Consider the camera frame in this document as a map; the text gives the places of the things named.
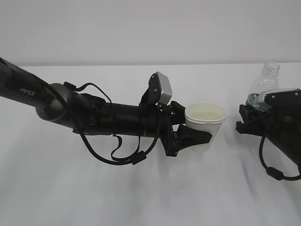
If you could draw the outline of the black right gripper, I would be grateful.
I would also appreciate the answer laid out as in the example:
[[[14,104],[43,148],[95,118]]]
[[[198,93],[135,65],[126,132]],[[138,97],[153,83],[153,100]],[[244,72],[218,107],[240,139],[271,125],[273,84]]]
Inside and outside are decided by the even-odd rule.
[[[236,122],[240,134],[266,136],[268,139],[300,139],[301,107],[272,107],[261,112],[250,105],[240,105],[242,121]]]

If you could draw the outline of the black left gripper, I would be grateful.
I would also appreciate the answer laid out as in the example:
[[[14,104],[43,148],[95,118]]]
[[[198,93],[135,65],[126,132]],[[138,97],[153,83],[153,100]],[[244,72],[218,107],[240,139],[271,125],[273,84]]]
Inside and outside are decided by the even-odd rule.
[[[176,101],[164,105],[149,102],[149,91],[143,94],[139,106],[142,108],[140,128],[154,129],[154,141],[160,139],[166,156],[176,157],[179,152],[191,148],[193,151],[204,151],[208,148],[212,134],[195,130],[183,125],[185,107]],[[177,131],[173,126],[179,125]]]

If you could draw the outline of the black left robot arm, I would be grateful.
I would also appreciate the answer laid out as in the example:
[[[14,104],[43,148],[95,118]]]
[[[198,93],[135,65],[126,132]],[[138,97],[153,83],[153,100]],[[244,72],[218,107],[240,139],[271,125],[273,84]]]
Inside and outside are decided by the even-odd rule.
[[[87,136],[123,135],[160,140],[167,156],[175,157],[184,148],[207,144],[209,132],[185,125],[185,107],[171,100],[169,79],[155,72],[139,105],[111,102],[107,96],[84,93],[85,86],[71,83],[48,84],[36,75],[2,59],[0,95],[35,108],[45,120]]]

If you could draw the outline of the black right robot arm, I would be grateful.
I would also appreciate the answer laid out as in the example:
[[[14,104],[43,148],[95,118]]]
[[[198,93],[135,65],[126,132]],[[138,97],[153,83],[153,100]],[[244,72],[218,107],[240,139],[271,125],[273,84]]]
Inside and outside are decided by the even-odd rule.
[[[272,107],[260,112],[249,105],[240,105],[242,121],[236,122],[236,131],[266,138],[301,169],[301,107]]]

